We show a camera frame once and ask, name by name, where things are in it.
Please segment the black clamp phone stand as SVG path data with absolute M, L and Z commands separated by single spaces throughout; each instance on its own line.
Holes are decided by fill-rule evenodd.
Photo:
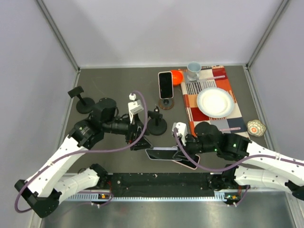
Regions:
M 151 135 L 160 136 L 167 130 L 167 122 L 163 119 L 159 107 L 155 107 L 153 111 L 148 111 L 150 120 L 147 123 L 147 129 Z

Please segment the phone with lavender case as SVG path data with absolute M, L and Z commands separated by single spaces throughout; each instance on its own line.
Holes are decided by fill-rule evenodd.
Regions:
M 176 157 L 176 153 L 178 152 L 177 147 L 154 147 L 146 149 L 145 152 L 151 160 L 180 161 Z

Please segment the phone with white case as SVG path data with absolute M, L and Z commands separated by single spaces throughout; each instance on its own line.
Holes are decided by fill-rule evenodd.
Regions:
M 171 99 L 174 97 L 173 76 L 171 71 L 158 73 L 160 99 Z

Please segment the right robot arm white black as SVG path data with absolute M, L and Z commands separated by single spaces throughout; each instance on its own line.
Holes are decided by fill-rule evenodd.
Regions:
M 210 179 L 214 189 L 257 186 L 291 193 L 304 199 L 304 162 L 269 150 L 244 136 L 222 133 L 214 125 L 199 123 L 195 135 L 189 134 L 185 123 L 173 124 L 172 134 L 177 142 L 178 155 L 201 168 L 194 157 L 199 153 L 214 152 L 219 158 L 233 161 L 221 169 L 204 167 L 217 173 Z

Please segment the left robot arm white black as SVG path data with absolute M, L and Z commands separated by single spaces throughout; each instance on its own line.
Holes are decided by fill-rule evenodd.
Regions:
M 61 180 L 69 168 L 84 154 L 94 153 L 92 149 L 102 141 L 105 133 L 125 136 L 126 146 L 122 148 L 103 150 L 103 153 L 120 152 L 126 149 L 143 150 L 151 148 L 145 138 L 147 122 L 142 123 L 138 114 L 144 112 L 148 119 L 148 110 L 144 98 L 137 99 L 130 94 L 128 113 L 118 116 L 116 101 L 102 98 L 92 106 L 89 116 L 77 122 L 68 133 L 57 151 L 34 175 L 26 180 L 18 180 L 15 189 L 18 191 L 15 200 L 15 210 L 20 198 L 23 198 L 30 210 L 40 218 L 46 218 L 67 198 L 92 187 L 103 188 L 108 177 L 105 169 L 99 164 L 92 164 L 80 174 Z

